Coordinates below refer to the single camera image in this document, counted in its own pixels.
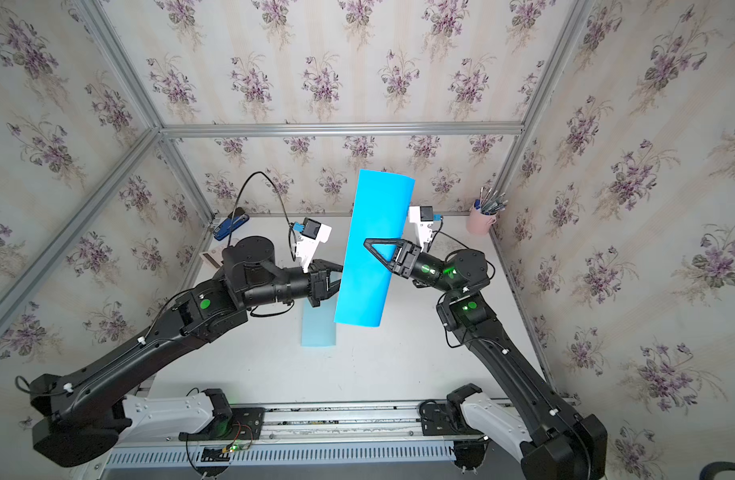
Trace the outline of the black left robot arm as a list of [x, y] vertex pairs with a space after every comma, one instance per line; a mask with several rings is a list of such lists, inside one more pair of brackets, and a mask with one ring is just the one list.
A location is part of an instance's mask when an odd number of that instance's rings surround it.
[[275, 246], [264, 236], [246, 237], [222, 257], [211, 279], [177, 293], [138, 337], [71, 374], [30, 383], [31, 406], [43, 416], [32, 429], [35, 451], [65, 468], [100, 457], [155, 417], [127, 400], [134, 387], [245, 324], [255, 307], [303, 298], [317, 307], [340, 289], [332, 277], [340, 264], [277, 266]]

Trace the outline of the light blue paper sheet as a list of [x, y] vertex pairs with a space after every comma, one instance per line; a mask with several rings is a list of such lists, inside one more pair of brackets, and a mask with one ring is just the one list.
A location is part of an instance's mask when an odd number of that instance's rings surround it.
[[334, 318], [337, 298], [325, 300], [319, 307], [304, 303], [302, 315], [301, 346], [327, 348], [337, 344], [337, 325]]

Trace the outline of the dark blue paper sheet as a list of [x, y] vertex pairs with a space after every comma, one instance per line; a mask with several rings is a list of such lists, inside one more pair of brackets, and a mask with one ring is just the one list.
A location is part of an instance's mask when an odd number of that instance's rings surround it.
[[[344, 270], [334, 321], [337, 324], [376, 328], [381, 325], [387, 301], [391, 260], [403, 237], [415, 180], [405, 175], [362, 170], [350, 225]], [[383, 242], [367, 248], [367, 239]]]

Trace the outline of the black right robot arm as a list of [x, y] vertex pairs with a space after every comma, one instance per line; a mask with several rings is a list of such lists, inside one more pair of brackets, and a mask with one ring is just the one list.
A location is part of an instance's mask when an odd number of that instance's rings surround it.
[[439, 259], [405, 239], [369, 238], [364, 246], [387, 271], [441, 291], [435, 306], [447, 332], [473, 353], [515, 412], [467, 384], [447, 396], [451, 421], [487, 436], [521, 464], [527, 479], [601, 479], [607, 462], [607, 429], [583, 416], [529, 364], [483, 297], [489, 261], [461, 249]]

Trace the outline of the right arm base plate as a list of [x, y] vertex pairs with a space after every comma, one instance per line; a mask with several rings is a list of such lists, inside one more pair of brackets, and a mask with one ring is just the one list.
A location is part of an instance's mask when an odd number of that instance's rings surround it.
[[437, 400], [425, 400], [417, 408], [423, 436], [477, 436], [485, 433], [469, 427], [461, 415], [451, 413], [447, 404]]

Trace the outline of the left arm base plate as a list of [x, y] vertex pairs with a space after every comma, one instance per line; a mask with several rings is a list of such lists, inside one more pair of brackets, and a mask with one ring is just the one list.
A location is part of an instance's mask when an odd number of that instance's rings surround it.
[[196, 433], [181, 432], [179, 440], [192, 441], [255, 441], [261, 437], [267, 410], [263, 407], [233, 407], [232, 416], [214, 418]]

